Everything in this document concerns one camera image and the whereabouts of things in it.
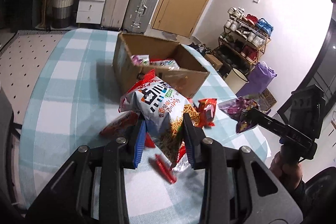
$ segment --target silver suitcase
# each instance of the silver suitcase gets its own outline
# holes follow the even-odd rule
[[[120,29],[129,0],[106,0],[101,17],[101,26]]]
[[[123,22],[128,32],[144,33],[154,12],[158,0],[130,0]]]

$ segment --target white rug with black dots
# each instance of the white rug with black dots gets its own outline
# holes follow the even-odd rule
[[[63,34],[21,35],[0,56],[0,83],[22,124],[34,85]]]

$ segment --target light blue checkered tablecloth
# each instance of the light blue checkered tablecloth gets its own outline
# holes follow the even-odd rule
[[[29,101],[20,141],[20,187],[27,207],[78,146],[93,148],[108,142],[98,132],[120,115],[120,93],[111,66],[117,35],[91,29],[70,31],[43,68]],[[194,99],[211,97],[223,102],[235,98],[214,68],[196,50],[185,47],[211,73]],[[236,135],[236,122],[218,108],[214,123],[216,126],[205,129],[205,134],[222,145],[236,149],[248,145],[262,160],[270,156],[258,128]],[[139,167],[125,170],[130,222],[198,223],[204,171],[189,168],[171,185],[148,162],[158,152],[158,148],[145,149]]]

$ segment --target small cardboard box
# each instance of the small cardboard box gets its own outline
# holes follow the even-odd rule
[[[173,58],[179,70],[167,67],[134,65],[132,55],[149,54],[152,59]],[[120,90],[125,94],[142,74],[155,69],[155,74],[185,97],[193,97],[209,72],[180,43],[139,34],[119,33],[113,68]]]
[[[206,54],[204,58],[210,62],[215,70],[219,70],[223,65],[222,62],[220,62],[216,57],[211,54]]]

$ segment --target gift bag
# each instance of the gift bag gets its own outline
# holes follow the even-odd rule
[[[248,75],[248,83],[236,93],[237,97],[263,92],[277,74],[265,62],[258,62]]]

